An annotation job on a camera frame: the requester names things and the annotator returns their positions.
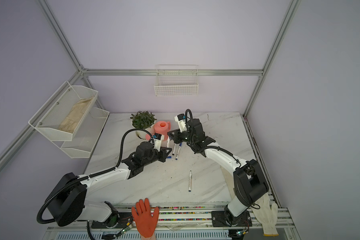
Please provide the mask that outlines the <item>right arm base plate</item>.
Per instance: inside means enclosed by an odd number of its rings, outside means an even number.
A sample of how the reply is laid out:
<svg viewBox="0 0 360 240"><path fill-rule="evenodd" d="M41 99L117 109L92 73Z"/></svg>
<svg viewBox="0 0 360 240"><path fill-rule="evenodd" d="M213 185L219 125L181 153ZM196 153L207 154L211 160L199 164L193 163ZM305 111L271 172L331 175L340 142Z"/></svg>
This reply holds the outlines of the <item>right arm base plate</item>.
<svg viewBox="0 0 360 240"><path fill-rule="evenodd" d="M212 211L213 227L251 227L252 220L250 213L244 211L239 216L234 217L227 211Z"/></svg>

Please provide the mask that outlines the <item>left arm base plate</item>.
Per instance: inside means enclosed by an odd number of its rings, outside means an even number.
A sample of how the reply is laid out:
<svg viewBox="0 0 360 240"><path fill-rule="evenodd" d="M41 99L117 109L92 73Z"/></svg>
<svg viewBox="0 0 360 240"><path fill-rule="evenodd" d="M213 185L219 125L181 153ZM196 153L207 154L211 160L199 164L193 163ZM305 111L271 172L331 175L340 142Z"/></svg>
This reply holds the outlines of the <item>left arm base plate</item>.
<svg viewBox="0 0 360 240"><path fill-rule="evenodd" d="M131 212L118 212L118 214L111 214L111 216L104 222L93 221L92 229L123 229L127 227L128 223L132 223L133 216Z"/></svg>

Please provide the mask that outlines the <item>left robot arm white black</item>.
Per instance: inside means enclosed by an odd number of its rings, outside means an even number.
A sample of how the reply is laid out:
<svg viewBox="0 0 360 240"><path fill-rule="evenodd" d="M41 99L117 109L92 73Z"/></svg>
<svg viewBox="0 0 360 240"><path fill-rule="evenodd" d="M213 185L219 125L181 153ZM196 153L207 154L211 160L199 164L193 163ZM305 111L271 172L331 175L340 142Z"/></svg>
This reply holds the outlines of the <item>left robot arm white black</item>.
<svg viewBox="0 0 360 240"><path fill-rule="evenodd" d="M89 175L65 174L37 213L37 222L64 227L75 221L95 221L107 228L115 227L120 221L118 210L108 201L93 202L88 197L111 184L137 176L151 163L164 163L171 152L172 148L143 142L118 167Z"/></svg>

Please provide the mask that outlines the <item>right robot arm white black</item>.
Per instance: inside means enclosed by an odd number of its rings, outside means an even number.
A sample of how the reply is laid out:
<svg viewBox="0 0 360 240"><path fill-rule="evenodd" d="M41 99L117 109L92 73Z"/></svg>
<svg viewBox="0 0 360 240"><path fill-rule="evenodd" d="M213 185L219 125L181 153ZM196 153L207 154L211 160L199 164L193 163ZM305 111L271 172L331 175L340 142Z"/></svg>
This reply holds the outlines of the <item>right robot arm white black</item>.
<svg viewBox="0 0 360 240"><path fill-rule="evenodd" d="M206 136L199 119L180 114L175 117L175 122L179 128L168 132L174 143L186 143L194 154L215 161L233 176L235 197L225 206L224 218L228 226L238 225L246 219L244 212L269 191L260 164L256 160L241 159L220 147L214 139Z"/></svg>

